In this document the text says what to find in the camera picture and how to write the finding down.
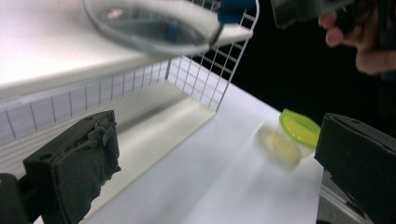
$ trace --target white wire rack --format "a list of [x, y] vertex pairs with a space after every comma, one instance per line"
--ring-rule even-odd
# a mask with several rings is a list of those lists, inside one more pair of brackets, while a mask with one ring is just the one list
[[[216, 10], [219, 1], [192, 1]], [[253, 30], [259, 16], [259, 2], [246, 11], [240, 25]], [[168, 81], [190, 97], [218, 110], [231, 83], [248, 40], [213, 47], [209, 52], [182, 56], [140, 67], [121, 74], [86, 80], [54, 90], [18, 96], [0, 102], [0, 145], [46, 129], [150, 85]]]

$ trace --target plastic container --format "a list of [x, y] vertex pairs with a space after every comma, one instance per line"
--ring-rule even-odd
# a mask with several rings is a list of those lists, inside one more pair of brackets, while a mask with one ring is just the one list
[[320, 127], [310, 118], [284, 109], [275, 129], [263, 126], [260, 139], [271, 159], [294, 168], [315, 152]]

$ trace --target yellow-green plastic lid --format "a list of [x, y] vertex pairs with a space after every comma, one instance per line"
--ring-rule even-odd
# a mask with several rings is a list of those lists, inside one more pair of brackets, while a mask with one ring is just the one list
[[309, 117], [284, 109], [279, 116], [279, 122], [285, 133], [298, 143], [308, 147], [317, 147], [320, 126]]

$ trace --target black background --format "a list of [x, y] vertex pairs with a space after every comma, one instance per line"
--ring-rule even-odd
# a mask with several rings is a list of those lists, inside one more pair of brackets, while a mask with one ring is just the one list
[[260, 3], [259, 21], [233, 84], [277, 110], [294, 110], [318, 124], [329, 112], [387, 132], [377, 105], [379, 88], [375, 78], [357, 71], [356, 50], [329, 48], [317, 20], [277, 30], [270, 1]]

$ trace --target clear glass bowl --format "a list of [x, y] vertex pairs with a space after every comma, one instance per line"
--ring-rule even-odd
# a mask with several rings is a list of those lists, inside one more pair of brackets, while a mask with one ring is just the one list
[[217, 14], [186, 0], [83, 0], [94, 27], [151, 53], [203, 52], [220, 32]]

